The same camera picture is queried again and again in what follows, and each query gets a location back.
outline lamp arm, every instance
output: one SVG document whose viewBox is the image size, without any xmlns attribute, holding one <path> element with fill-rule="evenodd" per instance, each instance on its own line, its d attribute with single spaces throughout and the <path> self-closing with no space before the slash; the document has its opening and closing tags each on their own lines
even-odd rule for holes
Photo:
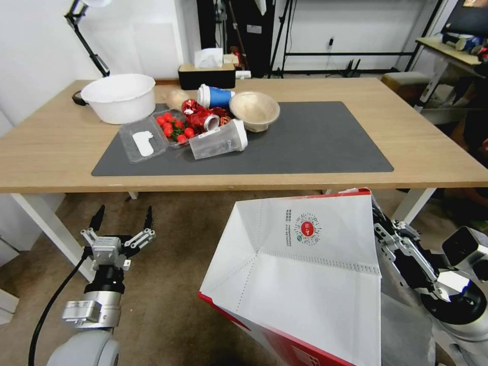
<svg viewBox="0 0 488 366">
<path fill-rule="evenodd" d="M 107 64 L 103 62 L 103 60 L 98 56 L 96 53 L 92 51 L 88 43 L 86 42 L 85 38 L 80 32 L 80 29 L 78 28 L 78 23 L 82 19 L 82 17 L 85 16 L 86 10 L 88 9 L 88 5 L 83 4 L 83 7 L 81 8 L 79 13 L 75 13 L 76 7 L 79 4 L 79 0 L 73 0 L 73 3 L 71 4 L 69 12 L 65 15 L 66 20 L 68 21 L 68 24 L 70 27 L 73 29 L 75 32 L 76 36 L 80 40 L 81 44 L 83 47 L 86 49 L 88 52 L 91 60 L 97 67 L 97 69 L 100 71 L 103 77 L 109 76 L 110 75 L 110 69 L 108 68 Z"/>
</svg>

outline tissue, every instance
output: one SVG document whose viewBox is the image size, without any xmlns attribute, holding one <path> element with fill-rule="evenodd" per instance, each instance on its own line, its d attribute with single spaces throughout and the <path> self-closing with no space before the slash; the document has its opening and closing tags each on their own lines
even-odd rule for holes
<svg viewBox="0 0 488 366">
<path fill-rule="evenodd" d="M 195 52 L 195 68 L 219 68 L 224 63 L 222 48 L 205 48 Z"/>
</svg>

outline table leg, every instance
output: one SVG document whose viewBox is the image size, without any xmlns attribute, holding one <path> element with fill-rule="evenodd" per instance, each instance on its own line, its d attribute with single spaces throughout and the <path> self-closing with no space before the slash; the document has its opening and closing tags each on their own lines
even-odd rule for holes
<svg viewBox="0 0 488 366">
<path fill-rule="evenodd" d="M 437 85 L 439 84 L 439 81 L 441 80 L 441 77 L 444 74 L 444 72 L 446 71 L 448 65 L 449 65 L 449 63 L 446 60 L 443 60 L 443 62 L 436 69 L 436 73 L 434 74 L 432 79 L 429 81 L 429 83 L 425 87 L 425 90 L 423 91 L 422 95 L 420 96 L 420 100 L 414 106 L 414 109 L 418 113 L 422 112 L 424 106 L 427 104 L 427 102 L 431 98 L 432 94 L 435 92 Z"/>
<path fill-rule="evenodd" d="M 410 224 L 435 190 L 435 188 L 411 189 L 391 218 Z"/>
<path fill-rule="evenodd" d="M 33 194 L 12 193 L 12 197 L 70 262 L 76 265 L 81 259 L 83 249 L 46 201 L 41 196 Z M 93 281 L 95 271 L 92 270 L 91 259 L 87 258 L 81 265 L 80 273 L 89 282 Z"/>
<path fill-rule="evenodd" d="M 6 324 L 12 320 L 18 303 L 17 297 L 0 289 L 0 324 Z"/>
</svg>

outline beige bowl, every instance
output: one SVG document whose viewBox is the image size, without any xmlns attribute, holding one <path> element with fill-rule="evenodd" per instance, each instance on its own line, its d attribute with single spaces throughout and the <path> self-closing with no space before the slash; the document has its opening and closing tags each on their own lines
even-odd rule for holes
<svg viewBox="0 0 488 366">
<path fill-rule="evenodd" d="M 280 116 L 280 105 L 272 97 L 258 91 L 244 91 L 234 95 L 229 103 L 230 111 L 244 121 L 251 132 L 266 131 Z"/>
</svg>

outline power outlet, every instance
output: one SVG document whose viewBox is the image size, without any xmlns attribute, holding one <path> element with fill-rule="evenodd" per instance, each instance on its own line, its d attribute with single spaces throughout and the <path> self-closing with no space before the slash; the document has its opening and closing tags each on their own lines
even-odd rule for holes
<svg viewBox="0 0 488 366">
<path fill-rule="evenodd" d="M 329 43 L 327 44 L 327 50 L 330 51 L 332 49 L 333 44 L 334 44 L 334 37 L 330 37 Z"/>
</svg>

